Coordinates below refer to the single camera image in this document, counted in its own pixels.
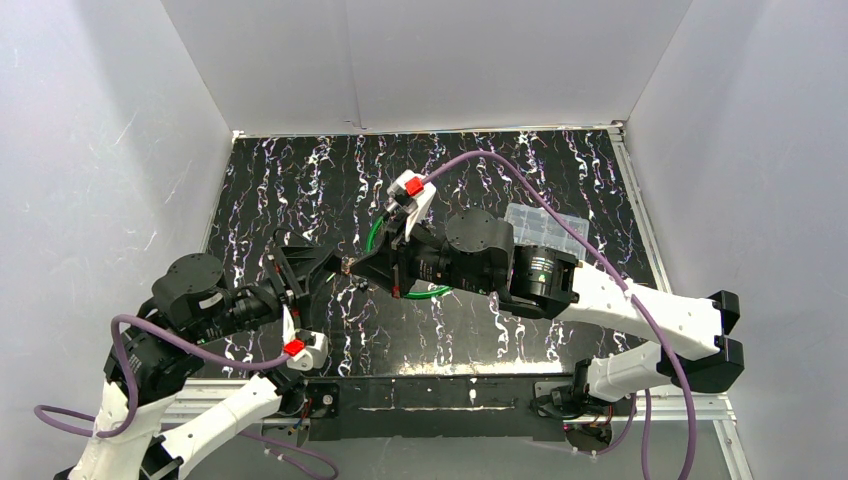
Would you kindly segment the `small brass padlock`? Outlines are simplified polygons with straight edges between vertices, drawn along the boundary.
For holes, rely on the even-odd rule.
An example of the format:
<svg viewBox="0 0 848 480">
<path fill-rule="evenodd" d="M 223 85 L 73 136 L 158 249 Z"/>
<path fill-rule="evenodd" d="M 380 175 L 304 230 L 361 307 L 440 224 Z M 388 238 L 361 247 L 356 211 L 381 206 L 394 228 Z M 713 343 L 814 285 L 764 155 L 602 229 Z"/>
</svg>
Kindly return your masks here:
<svg viewBox="0 0 848 480">
<path fill-rule="evenodd" d="M 343 259 L 342 262 L 341 262 L 341 265 L 340 265 L 340 273 L 343 274 L 343 275 L 350 275 L 352 263 L 353 263 L 353 260 L 350 259 L 350 258 Z"/>
</svg>

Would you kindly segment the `green cable lock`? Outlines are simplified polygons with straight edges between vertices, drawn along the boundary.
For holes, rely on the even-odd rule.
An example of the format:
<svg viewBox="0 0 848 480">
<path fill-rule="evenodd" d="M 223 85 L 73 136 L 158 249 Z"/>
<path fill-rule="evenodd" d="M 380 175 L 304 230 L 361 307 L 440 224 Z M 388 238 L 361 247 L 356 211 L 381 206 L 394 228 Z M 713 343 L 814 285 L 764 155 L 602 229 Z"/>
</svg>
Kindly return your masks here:
<svg viewBox="0 0 848 480">
<path fill-rule="evenodd" d="M 389 214 L 386 211 L 382 211 L 378 215 L 374 224 L 371 226 L 369 233 L 368 233 L 368 236 L 366 238 L 365 251 L 367 253 L 370 253 L 374 249 L 375 244 L 376 244 L 376 240 L 377 240 L 377 235 L 380 233 L 380 230 L 381 230 L 384 222 L 387 220 L 388 217 L 389 217 Z M 433 299 L 433 298 L 437 298 L 437 297 L 441 297 L 443 295 L 449 294 L 449 293 L 452 292 L 452 290 L 453 290 L 452 287 L 438 286 L 438 287 L 434 287 L 433 289 L 427 290 L 427 291 L 410 291 L 410 292 L 408 292 L 407 294 L 404 295 L 404 298 L 408 299 L 408 300 L 427 300 L 427 299 Z"/>
</svg>

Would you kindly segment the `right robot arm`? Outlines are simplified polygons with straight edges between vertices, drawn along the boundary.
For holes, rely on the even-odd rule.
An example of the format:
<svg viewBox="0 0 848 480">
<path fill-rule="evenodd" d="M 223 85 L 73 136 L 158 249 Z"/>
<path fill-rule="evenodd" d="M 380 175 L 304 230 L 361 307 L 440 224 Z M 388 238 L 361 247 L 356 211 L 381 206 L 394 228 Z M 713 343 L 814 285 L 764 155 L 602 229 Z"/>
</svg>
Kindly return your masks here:
<svg viewBox="0 0 848 480">
<path fill-rule="evenodd" d="M 664 385 L 723 393 L 745 368 L 744 347 L 729 336 L 740 316 L 737 295 L 689 298 L 631 281 L 618 285 L 571 254 L 515 244 L 512 225 L 480 209 L 454 215 L 442 233 L 407 220 L 385 223 L 350 271 L 395 298 L 426 281 L 496 294 L 499 309 L 519 317 L 595 324 L 643 339 L 621 354 L 579 362 L 570 392 L 576 401 L 611 403 Z"/>
</svg>

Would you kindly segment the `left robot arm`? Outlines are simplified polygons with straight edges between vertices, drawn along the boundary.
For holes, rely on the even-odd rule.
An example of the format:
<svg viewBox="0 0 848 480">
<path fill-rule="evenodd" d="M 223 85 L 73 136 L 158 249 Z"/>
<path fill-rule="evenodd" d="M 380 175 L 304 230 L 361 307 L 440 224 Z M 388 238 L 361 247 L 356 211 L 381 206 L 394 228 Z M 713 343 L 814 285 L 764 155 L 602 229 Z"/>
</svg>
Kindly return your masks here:
<svg viewBox="0 0 848 480">
<path fill-rule="evenodd" d="M 275 246 L 264 278 L 233 288 L 221 261 L 207 253 L 175 260 L 133 316 L 111 324 L 101 406 L 85 431 L 86 447 L 64 479 L 183 479 L 197 464 L 255 422 L 273 415 L 296 428 L 333 415 L 338 392 L 312 387 L 307 374 L 328 357 L 327 337 L 309 325 L 313 295 L 342 269 L 329 247 Z M 281 354 L 251 363 L 222 358 L 208 345 L 280 322 Z M 236 392 L 171 430 L 163 417 L 189 377 L 208 363 L 250 373 Z"/>
</svg>

